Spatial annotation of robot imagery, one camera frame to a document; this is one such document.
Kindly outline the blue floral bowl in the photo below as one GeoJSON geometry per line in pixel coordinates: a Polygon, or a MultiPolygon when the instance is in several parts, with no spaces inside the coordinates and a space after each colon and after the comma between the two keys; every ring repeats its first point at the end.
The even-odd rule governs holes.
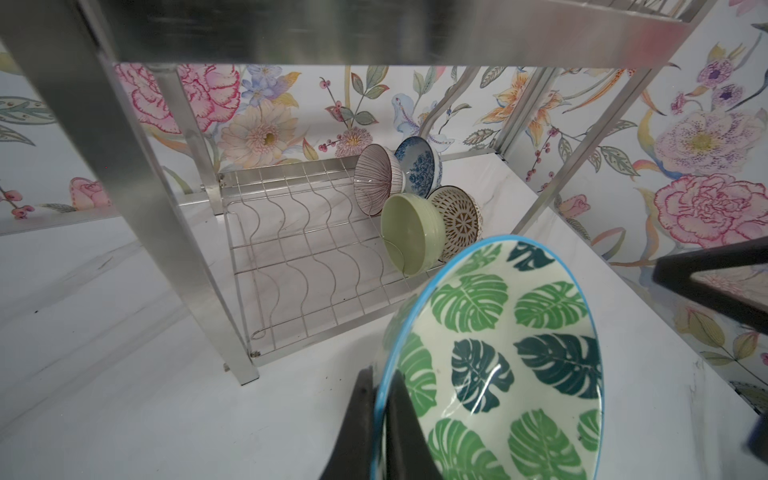
{"type": "Polygon", "coordinates": [[[411,136],[401,142],[394,153],[403,173],[405,193],[428,198],[440,187],[443,163],[427,140],[411,136]]]}

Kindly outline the light green bowl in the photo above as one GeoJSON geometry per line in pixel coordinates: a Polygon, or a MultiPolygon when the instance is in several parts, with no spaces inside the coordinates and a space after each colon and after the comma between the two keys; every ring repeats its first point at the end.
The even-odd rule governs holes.
{"type": "Polygon", "coordinates": [[[390,260],[405,277],[433,267],[443,252],[443,217],[429,200],[418,195],[391,196],[382,209],[380,227],[390,260]]]}

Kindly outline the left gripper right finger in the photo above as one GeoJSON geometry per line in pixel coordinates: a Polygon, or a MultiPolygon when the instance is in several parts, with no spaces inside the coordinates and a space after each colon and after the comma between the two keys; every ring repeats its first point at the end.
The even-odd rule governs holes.
{"type": "Polygon", "coordinates": [[[397,370],[385,411],[385,479],[442,480],[408,394],[404,375],[397,370]]]}

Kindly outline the purple ribbed bowl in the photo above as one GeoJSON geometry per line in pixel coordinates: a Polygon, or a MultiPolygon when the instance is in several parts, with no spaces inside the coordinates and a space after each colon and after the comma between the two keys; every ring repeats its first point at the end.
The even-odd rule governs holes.
{"type": "Polygon", "coordinates": [[[404,191],[404,175],[394,153],[379,144],[365,147],[355,166],[353,187],[359,209],[368,216],[379,215],[392,195],[404,191]]]}

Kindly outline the green leaf pattern bowl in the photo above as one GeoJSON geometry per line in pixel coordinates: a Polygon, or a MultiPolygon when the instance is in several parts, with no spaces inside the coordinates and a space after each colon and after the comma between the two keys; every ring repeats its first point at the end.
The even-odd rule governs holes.
{"type": "Polygon", "coordinates": [[[586,297],[520,236],[469,247],[393,315],[373,381],[402,378],[442,479],[592,479],[603,368],[586,297]]]}

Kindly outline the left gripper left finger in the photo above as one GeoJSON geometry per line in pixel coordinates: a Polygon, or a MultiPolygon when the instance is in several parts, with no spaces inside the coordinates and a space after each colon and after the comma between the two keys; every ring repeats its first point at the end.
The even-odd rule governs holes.
{"type": "Polygon", "coordinates": [[[373,455],[373,369],[358,372],[345,415],[321,480],[368,480],[373,455]]]}

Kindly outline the brown white patterned bowl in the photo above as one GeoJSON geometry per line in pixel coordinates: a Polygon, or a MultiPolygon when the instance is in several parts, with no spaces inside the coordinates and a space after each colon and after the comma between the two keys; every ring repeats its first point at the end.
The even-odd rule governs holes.
{"type": "Polygon", "coordinates": [[[447,263],[481,236],[481,210],[471,195],[456,186],[441,186],[428,200],[444,221],[446,240],[439,260],[447,263]]]}

